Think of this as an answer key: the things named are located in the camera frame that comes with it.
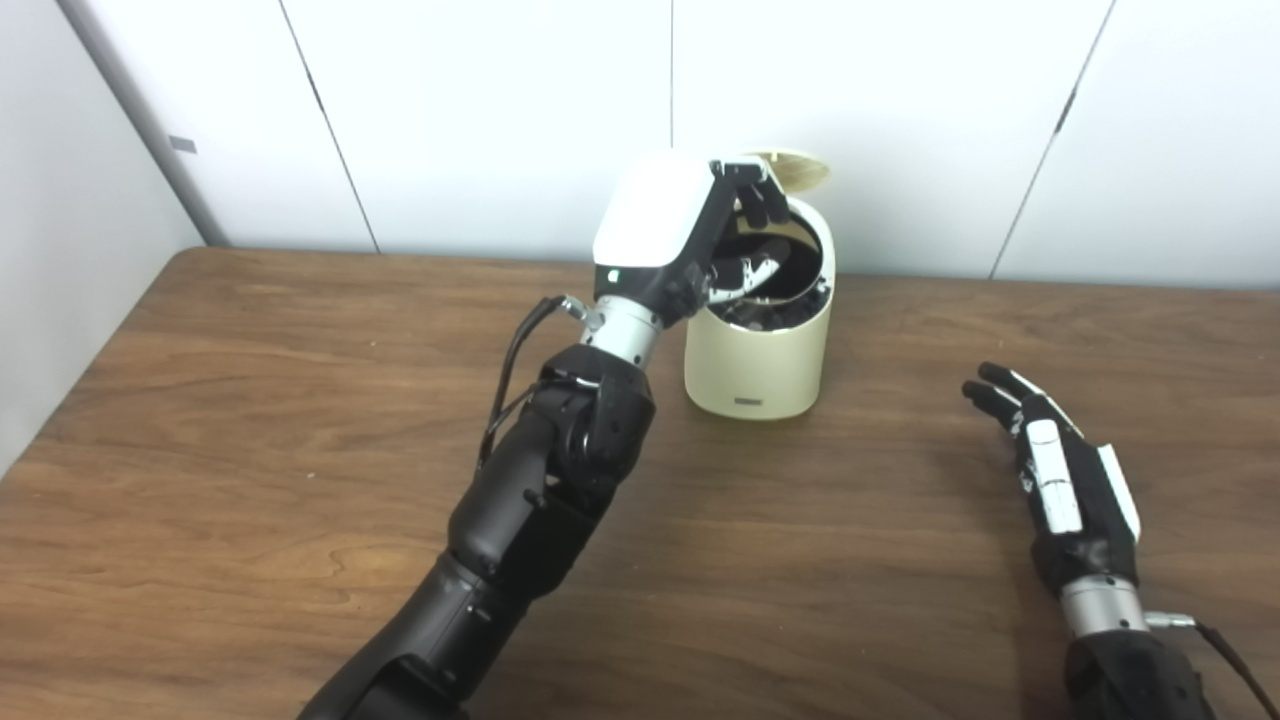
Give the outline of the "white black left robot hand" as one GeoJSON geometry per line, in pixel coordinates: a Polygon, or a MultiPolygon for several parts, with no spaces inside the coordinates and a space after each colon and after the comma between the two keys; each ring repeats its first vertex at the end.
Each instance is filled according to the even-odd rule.
{"type": "Polygon", "coordinates": [[[631,167],[605,208],[591,255],[594,299],[627,300],[669,328],[704,306],[750,295],[792,251],[765,240],[742,256],[721,256],[737,220],[754,231],[790,220],[771,165],[758,155],[705,159],[664,150],[631,167]]]}

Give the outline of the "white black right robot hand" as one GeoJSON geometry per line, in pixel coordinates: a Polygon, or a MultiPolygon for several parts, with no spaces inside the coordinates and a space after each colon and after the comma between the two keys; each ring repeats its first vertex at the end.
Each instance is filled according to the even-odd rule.
{"type": "Polygon", "coordinates": [[[1114,447],[1089,442],[1051,395],[1009,366],[982,363],[961,392],[1012,441],[1043,587],[1059,596],[1088,577],[1139,585],[1140,518],[1114,447]]]}

